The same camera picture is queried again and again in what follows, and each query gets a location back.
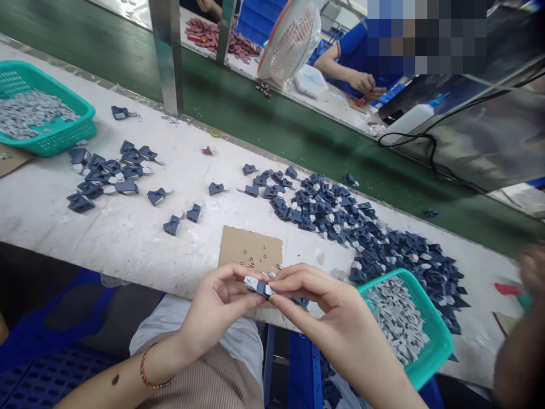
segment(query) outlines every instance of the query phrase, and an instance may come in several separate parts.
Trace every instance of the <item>bracelet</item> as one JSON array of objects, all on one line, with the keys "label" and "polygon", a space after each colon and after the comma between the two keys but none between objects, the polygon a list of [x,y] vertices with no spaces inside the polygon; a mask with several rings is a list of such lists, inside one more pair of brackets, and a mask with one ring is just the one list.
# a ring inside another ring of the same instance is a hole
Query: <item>bracelet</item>
[{"label": "bracelet", "polygon": [[146,352],[144,352],[144,355],[142,355],[142,360],[140,361],[140,377],[142,378],[142,381],[147,387],[150,387],[151,389],[160,389],[165,386],[170,385],[172,382],[172,378],[170,378],[168,381],[160,383],[159,385],[154,385],[146,377],[146,372],[144,372],[144,361],[146,360],[146,355],[148,354],[149,350],[154,346],[156,343],[153,343],[150,345],[148,349],[146,349]]}]

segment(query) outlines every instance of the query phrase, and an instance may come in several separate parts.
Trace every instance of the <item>white bottle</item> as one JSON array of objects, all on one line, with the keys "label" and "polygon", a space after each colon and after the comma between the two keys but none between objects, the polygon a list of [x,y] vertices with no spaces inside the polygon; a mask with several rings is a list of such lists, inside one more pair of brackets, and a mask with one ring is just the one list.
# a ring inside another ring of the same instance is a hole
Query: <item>white bottle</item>
[{"label": "white bottle", "polygon": [[[386,128],[384,134],[386,135],[391,132],[409,133],[435,115],[433,108],[438,106],[449,94],[450,92],[447,92],[445,95],[434,99],[429,104],[416,105],[400,119]],[[402,137],[402,135],[388,135],[385,136],[380,142],[384,145],[391,145]]]}]

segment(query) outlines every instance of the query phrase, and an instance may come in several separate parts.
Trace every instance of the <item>cardboard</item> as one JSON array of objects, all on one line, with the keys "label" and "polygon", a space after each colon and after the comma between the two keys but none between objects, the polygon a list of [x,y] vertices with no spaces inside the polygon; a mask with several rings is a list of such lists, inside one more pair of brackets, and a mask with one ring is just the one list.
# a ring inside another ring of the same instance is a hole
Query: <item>cardboard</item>
[{"label": "cardboard", "polygon": [[0,144],[0,156],[5,153],[11,155],[11,157],[0,160],[0,177],[13,172],[15,169],[32,159],[32,156],[29,153]]},{"label": "cardboard", "polygon": [[234,261],[258,272],[277,274],[280,271],[278,264],[282,264],[282,259],[280,239],[230,226],[224,227],[218,266]]},{"label": "cardboard", "polygon": [[498,324],[500,325],[500,328],[505,336],[509,336],[513,328],[518,322],[517,318],[509,317],[505,314],[502,314],[501,312],[494,312],[494,317],[496,317],[496,321],[498,321]]}]

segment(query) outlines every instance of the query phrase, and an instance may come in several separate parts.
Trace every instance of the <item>white work table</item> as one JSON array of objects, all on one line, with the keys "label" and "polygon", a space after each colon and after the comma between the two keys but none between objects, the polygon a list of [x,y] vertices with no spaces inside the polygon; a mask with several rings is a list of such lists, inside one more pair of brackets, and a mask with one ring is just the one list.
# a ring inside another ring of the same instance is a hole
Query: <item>white work table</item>
[{"label": "white work table", "polygon": [[[339,279],[346,279],[356,255],[318,234],[303,231],[279,220],[269,201],[237,192],[251,184],[245,163],[258,169],[284,171],[288,162],[274,161],[254,147],[231,143],[233,138],[214,139],[184,122],[178,125],[161,119],[161,113],[73,73],[31,57],[0,43],[0,60],[22,60],[34,64],[79,94],[97,110],[98,133],[87,149],[106,159],[116,158],[123,140],[137,147],[149,145],[165,165],[153,164],[155,174],[136,181],[140,194],[105,196],[94,201],[96,208],[85,214],[68,210],[66,197],[76,191],[83,177],[72,169],[70,158],[36,158],[0,179],[0,240],[37,253],[64,260],[180,297],[191,298],[201,276],[217,267],[225,225],[277,237],[283,242],[285,265],[306,262]],[[142,115],[122,121],[113,119],[112,105],[127,107]],[[217,154],[205,156],[201,148],[215,145]],[[208,195],[210,182],[223,183],[229,192]],[[158,207],[147,197],[148,190],[174,187],[175,192]],[[287,200],[294,192],[287,193]],[[392,209],[384,203],[355,193],[358,202],[370,201],[378,217],[390,227],[410,231],[440,243],[446,256],[456,259],[466,277],[460,285],[471,308],[457,312],[462,336],[454,336],[460,363],[447,362],[442,373],[489,387],[495,354],[504,336],[493,311],[519,317],[522,309],[511,297],[500,295],[495,282],[517,280],[511,259]],[[181,223],[178,236],[163,231],[172,214],[189,210],[205,201],[199,223]],[[313,303],[310,311],[318,315]],[[293,329],[279,311],[260,308],[256,319]]]}]

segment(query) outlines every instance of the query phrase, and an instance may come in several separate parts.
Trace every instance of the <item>table surface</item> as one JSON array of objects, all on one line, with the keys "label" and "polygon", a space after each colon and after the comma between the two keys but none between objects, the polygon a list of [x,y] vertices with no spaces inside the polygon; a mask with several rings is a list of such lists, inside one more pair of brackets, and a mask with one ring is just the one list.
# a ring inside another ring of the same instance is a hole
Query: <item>table surface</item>
[{"label": "table surface", "polygon": [[[131,22],[138,24],[148,30],[152,29],[151,17],[149,15],[148,0],[135,0],[134,5],[126,2],[122,3],[121,0],[90,0],[92,3],[100,7],[104,7],[111,12],[128,19]],[[180,29],[181,29],[181,43],[182,45],[190,49],[197,54],[200,54],[206,58],[215,59],[215,54],[209,51],[207,48],[197,47],[195,43],[187,39],[185,34],[186,23],[193,17],[199,18],[203,21],[206,19],[196,15],[195,13],[180,7]],[[257,77],[257,67],[259,62],[255,58],[250,59],[250,64],[244,64],[242,60],[236,59],[233,54],[227,54],[227,63],[233,71],[249,78],[254,81],[260,81]],[[282,93],[290,99],[300,103],[301,105],[313,109],[320,114],[326,115],[345,126],[358,131],[366,136],[371,136],[374,139],[376,136],[370,135],[370,129],[367,122],[373,121],[382,123],[380,117],[372,112],[368,111],[368,115],[351,108],[348,105],[347,94],[335,87],[332,84],[328,84],[328,90],[324,91],[317,99],[308,97],[297,91],[295,83],[286,85],[284,89],[275,88],[276,91]]]},{"label": "table surface", "polygon": [[[214,139],[186,123],[170,124],[161,113],[112,90],[0,44],[1,60],[34,64],[90,102],[97,110],[98,133],[88,150],[115,158],[123,140],[137,147],[149,145],[165,166],[153,164],[155,174],[137,181],[140,194],[102,196],[96,208],[80,215],[67,209],[66,197],[75,192],[82,176],[72,170],[68,155],[37,158],[0,180],[0,240],[46,256],[98,271],[109,276],[191,298],[201,276],[217,267],[225,225],[248,229],[283,241],[285,265],[306,262],[339,279],[346,279],[355,250],[302,231],[280,221],[268,201],[236,191],[250,183],[241,168],[285,169],[289,163],[249,144],[227,136]],[[110,106],[137,111],[143,121],[115,121]],[[215,145],[217,155],[204,156],[200,149]],[[210,182],[223,183],[229,192],[208,196]],[[159,187],[175,192],[158,207],[145,193]],[[472,308],[457,313],[463,336],[454,336],[460,363],[447,362],[441,372],[489,387],[495,354],[504,336],[493,311],[519,317],[522,309],[511,297],[503,297],[494,282],[517,280],[512,260],[462,239],[427,222],[397,211],[384,203],[354,193],[358,202],[371,201],[378,217],[390,227],[410,231],[440,243],[445,255],[457,259],[466,277],[464,299]],[[177,237],[164,233],[170,215],[189,210],[204,201],[199,223],[182,222]],[[310,311],[320,310],[311,303]],[[261,308],[253,315],[284,328],[294,329],[277,310]]]}]

